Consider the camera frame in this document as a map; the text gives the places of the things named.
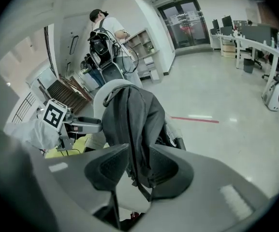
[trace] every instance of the table leg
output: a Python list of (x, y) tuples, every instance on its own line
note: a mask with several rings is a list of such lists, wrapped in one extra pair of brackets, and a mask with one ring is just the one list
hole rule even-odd
[(240, 62), (240, 40), (236, 40), (236, 43), (237, 43), (236, 69), (239, 69), (239, 62)]
[(252, 61), (254, 61), (254, 58), (255, 58), (255, 48), (252, 47), (252, 55), (251, 55)]
[(220, 37), (220, 44), (221, 44), (221, 56), (223, 56), (223, 42), (222, 38)]
[(269, 78), (268, 78), (266, 87), (265, 87), (265, 89), (264, 89), (264, 92), (263, 92), (263, 94), (262, 94), (262, 98), (264, 97), (264, 94), (266, 93), (266, 91), (268, 90), (268, 88), (269, 88), (271, 82), (272, 82), (273, 79), (274, 79), (274, 76), (275, 76), (275, 74), (276, 74), (278, 59), (279, 59), (278, 56), (277, 56), (277, 55), (274, 55), (273, 64), (272, 64), (272, 66), (271, 66)]

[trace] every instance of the man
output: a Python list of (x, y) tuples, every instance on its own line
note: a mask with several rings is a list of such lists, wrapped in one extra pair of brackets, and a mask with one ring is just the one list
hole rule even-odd
[[(116, 37), (118, 40), (127, 39), (130, 35), (126, 32), (123, 26), (114, 17), (106, 18), (107, 15), (108, 13), (102, 12), (99, 9), (93, 10), (90, 13), (90, 20), (95, 23), (93, 30), (98, 29), (100, 27), (101, 21), (104, 19), (102, 28), (110, 32), (108, 33), (110, 38), (113, 40), (115, 40), (114, 37)], [(135, 65), (131, 59), (131, 54), (124, 45), (122, 45), (121, 49), (119, 50), (119, 53), (115, 59), (115, 63), (123, 70), (125, 73), (124, 76), (128, 81), (140, 88), (143, 87), (137, 70), (134, 71)]]

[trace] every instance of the red tape line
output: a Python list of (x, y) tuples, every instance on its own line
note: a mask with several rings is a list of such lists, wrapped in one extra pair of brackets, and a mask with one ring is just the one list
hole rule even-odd
[(184, 117), (172, 117), (172, 118), (173, 119), (180, 119), (180, 120), (198, 121), (198, 122), (207, 122), (207, 123), (219, 124), (219, 121), (217, 121), (217, 120), (210, 120), (210, 119), (184, 118)]

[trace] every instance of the trash can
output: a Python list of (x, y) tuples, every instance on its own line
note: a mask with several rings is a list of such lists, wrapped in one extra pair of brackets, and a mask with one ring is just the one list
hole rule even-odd
[(254, 61), (248, 58), (244, 59), (244, 71), (252, 74), (254, 68)]

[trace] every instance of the white vacuum robot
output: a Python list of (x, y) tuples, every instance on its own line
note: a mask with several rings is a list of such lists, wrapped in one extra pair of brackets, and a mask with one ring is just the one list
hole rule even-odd
[(279, 110), (279, 76), (274, 77), (269, 89), (263, 96), (263, 101), (269, 110)]

